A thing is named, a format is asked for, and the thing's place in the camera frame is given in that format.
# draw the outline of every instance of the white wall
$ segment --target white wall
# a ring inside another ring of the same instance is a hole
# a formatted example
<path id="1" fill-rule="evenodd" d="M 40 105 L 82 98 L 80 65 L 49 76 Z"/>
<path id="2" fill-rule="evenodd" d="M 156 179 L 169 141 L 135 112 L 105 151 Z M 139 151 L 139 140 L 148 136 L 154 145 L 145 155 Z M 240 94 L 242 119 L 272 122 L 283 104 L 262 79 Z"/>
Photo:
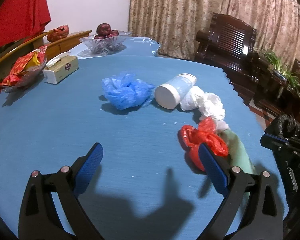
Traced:
<path id="1" fill-rule="evenodd" d="M 100 23 L 128 30 L 130 0 L 47 0 L 51 22 L 45 31 L 69 25 L 69 32 L 96 31 Z"/>

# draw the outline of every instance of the white tissue paper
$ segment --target white tissue paper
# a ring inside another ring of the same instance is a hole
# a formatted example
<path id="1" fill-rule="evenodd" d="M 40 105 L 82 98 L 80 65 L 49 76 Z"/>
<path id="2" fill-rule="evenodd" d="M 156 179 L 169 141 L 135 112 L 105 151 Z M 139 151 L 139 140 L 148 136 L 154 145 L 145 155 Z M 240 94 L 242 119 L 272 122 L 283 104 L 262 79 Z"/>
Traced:
<path id="1" fill-rule="evenodd" d="M 229 125 L 224 120 L 216 120 L 215 123 L 217 133 L 221 133 L 225 130 L 230 129 Z"/>
<path id="2" fill-rule="evenodd" d="M 63 52 L 63 53 L 60 53 L 58 56 L 55 56 L 54 58 L 52 58 L 51 60 L 49 60 L 47 63 L 46 63 L 46 66 L 48 68 L 52 67 L 55 63 L 57 63 L 59 60 L 61 60 L 62 58 L 64 58 L 65 56 L 68 56 L 70 55 L 71 51 L 67 51 L 67 52 Z"/>
<path id="3" fill-rule="evenodd" d="M 204 93 L 204 96 L 198 99 L 198 106 L 202 114 L 200 120 L 208 116 L 216 120 L 223 120 L 226 116 L 220 97 L 213 93 Z"/>
<path id="4" fill-rule="evenodd" d="M 198 108 L 198 99 L 204 96 L 201 88 L 194 86 L 190 88 L 186 96 L 180 101 L 180 107 L 183 111 L 193 110 Z"/>

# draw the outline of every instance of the tissue box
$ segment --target tissue box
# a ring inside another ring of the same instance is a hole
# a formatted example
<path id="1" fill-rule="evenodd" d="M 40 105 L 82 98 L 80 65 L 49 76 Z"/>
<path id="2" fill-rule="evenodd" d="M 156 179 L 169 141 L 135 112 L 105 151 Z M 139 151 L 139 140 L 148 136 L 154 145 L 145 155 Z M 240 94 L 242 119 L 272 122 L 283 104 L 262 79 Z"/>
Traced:
<path id="1" fill-rule="evenodd" d="M 76 56 L 65 56 L 51 67 L 45 67 L 43 75 L 47 83 L 58 84 L 72 72 L 78 69 L 78 59 Z"/>

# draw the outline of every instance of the metal screw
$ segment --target metal screw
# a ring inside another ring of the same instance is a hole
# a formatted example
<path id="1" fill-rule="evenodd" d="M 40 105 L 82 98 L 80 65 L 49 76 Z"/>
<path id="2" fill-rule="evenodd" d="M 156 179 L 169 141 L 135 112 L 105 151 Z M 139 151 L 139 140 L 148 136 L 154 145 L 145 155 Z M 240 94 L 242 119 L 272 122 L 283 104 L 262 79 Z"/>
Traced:
<path id="1" fill-rule="evenodd" d="M 61 172 L 62 172 L 62 173 L 67 173 L 69 170 L 70 170 L 70 167 L 69 167 L 69 166 L 63 166 L 63 167 L 61 168 Z"/>
<path id="2" fill-rule="evenodd" d="M 264 171 L 262 173 L 263 176 L 265 176 L 266 178 L 269 178 L 270 177 L 270 173 L 268 171 Z"/>
<path id="3" fill-rule="evenodd" d="M 233 166 L 233 167 L 232 167 L 232 171 L 233 171 L 234 173 L 239 173 L 239 172 L 241 171 L 241 169 L 240 169 L 238 166 Z"/>
<path id="4" fill-rule="evenodd" d="M 36 177 L 39 175 L 39 171 L 32 171 L 31 176 Z"/>

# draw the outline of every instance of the potted plant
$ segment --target potted plant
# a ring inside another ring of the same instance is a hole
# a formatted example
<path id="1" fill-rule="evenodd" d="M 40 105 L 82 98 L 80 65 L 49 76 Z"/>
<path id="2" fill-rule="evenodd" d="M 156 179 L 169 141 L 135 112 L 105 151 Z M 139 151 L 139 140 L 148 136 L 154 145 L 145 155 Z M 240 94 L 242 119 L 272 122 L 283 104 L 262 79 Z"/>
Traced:
<path id="1" fill-rule="evenodd" d="M 274 73 L 281 80 L 287 80 L 292 89 L 296 89 L 298 86 L 300 86 L 299 78 L 296 76 L 296 74 L 288 70 L 288 66 L 284 65 L 281 61 L 281 58 L 278 57 L 273 51 L 262 49 L 260 53 L 263 54 L 263 56 L 265 56 L 265 58 L 273 65 Z"/>

